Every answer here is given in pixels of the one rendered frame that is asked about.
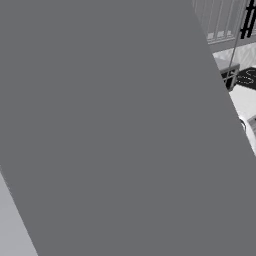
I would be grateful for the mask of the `large grey cabinet panel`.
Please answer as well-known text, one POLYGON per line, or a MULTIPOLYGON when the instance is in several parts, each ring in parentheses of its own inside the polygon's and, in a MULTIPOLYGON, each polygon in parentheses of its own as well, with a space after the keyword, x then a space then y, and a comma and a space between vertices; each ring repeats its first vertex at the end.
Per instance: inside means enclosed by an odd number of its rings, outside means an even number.
POLYGON ((256 256, 256 157, 190 0, 0 0, 0 256, 256 256))

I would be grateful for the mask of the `grey box with dark windows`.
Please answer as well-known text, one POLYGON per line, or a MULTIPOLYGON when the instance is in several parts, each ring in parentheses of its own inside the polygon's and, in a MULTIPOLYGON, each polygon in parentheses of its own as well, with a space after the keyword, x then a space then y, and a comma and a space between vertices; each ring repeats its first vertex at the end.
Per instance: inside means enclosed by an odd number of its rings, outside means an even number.
POLYGON ((216 58, 215 62, 227 90, 232 91, 237 82, 237 75, 240 71, 240 64, 220 58, 216 58))

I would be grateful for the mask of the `black hob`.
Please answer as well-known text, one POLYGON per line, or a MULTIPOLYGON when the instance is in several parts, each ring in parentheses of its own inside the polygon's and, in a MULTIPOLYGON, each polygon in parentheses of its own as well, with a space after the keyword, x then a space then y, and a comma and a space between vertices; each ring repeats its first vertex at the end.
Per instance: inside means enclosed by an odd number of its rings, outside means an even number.
POLYGON ((237 84, 256 91, 256 68, 249 67, 237 75, 237 84))

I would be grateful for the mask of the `thin grey pole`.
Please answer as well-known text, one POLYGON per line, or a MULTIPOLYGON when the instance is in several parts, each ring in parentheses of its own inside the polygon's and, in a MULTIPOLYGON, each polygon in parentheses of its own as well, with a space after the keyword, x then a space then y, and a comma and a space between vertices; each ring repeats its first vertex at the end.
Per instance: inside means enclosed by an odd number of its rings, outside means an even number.
POLYGON ((242 9, 242 12, 241 12, 241 17, 239 19, 239 23, 238 23, 238 26, 237 26, 237 33, 236 33, 236 37, 235 37, 235 44, 234 44, 234 48, 233 48, 233 51, 232 51, 232 55, 231 55, 231 59, 230 59, 228 70, 230 70, 232 62, 233 62, 233 58, 234 58, 236 47, 237 47, 238 40, 239 40, 239 34, 240 34, 241 28, 243 26, 243 20, 244 20, 245 12, 246 12, 246 4, 243 6, 243 9, 242 9))

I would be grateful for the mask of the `grey slatted wall cupboards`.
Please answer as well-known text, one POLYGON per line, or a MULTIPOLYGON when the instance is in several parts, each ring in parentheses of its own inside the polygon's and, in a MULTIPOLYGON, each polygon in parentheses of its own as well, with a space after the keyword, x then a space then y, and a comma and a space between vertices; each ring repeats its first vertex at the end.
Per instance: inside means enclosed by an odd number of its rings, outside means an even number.
POLYGON ((192 0, 209 44, 234 40, 247 0, 192 0))

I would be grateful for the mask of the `black lattice frame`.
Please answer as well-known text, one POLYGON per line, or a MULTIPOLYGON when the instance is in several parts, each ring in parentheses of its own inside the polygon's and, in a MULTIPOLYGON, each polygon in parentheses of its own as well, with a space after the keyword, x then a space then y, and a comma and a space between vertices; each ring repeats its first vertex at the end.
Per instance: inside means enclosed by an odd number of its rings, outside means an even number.
POLYGON ((248 0, 245 11, 243 23, 240 29, 241 39, 250 38, 254 31, 254 26, 256 22, 256 0, 248 0))

